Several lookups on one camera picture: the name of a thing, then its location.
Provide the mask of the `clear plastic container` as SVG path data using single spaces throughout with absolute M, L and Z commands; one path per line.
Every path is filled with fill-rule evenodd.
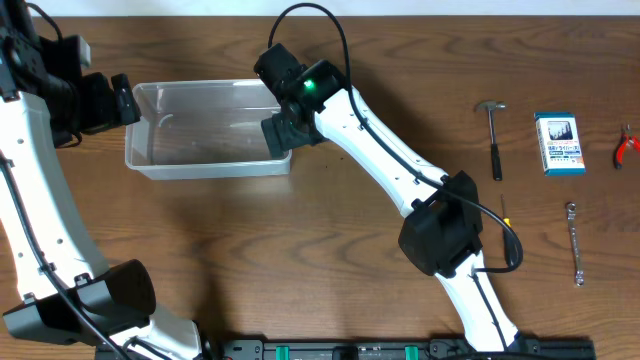
M 259 80 L 140 83 L 141 119 L 126 127 L 125 164 L 151 180 L 287 175 L 292 153 L 273 158 L 261 121 L 280 107 Z

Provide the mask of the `small hammer black handle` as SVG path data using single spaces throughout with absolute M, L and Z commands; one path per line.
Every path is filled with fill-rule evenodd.
M 501 181 L 503 179 L 501 160 L 499 154 L 499 147 L 496 138 L 495 118 L 494 113 L 497 110 L 506 109 L 507 105 L 502 101 L 487 100 L 479 103 L 475 111 L 485 110 L 488 116 L 489 132 L 490 132 L 490 152 L 491 152 L 491 166 L 492 176 L 495 181 Z

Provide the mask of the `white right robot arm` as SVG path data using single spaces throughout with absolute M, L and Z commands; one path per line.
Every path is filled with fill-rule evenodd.
M 471 177 L 448 176 L 412 151 L 326 60 L 306 66 L 276 44 L 259 56 L 254 71 L 280 106 L 261 123 L 270 155 L 324 141 L 342 148 L 391 198 L 404 219 L 400 249 L 444 287 L 467 343 L 478 352 L 516 350 L 519 331 L 502 309 L 484 262 L 484 212 Z

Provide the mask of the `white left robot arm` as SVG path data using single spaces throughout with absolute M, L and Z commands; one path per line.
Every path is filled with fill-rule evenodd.
M 4 322 L 18 339 L 83 343 L 100 359 L 212 359 L 191 320 L 156 302 L 138 260 L 110 265 L 89 235 L 57 153 L 137 122 L 128 78 L 91 72 L 78 36 L 40 36 L 39 7 L 1 4 L 1 223 L 21 297 Z

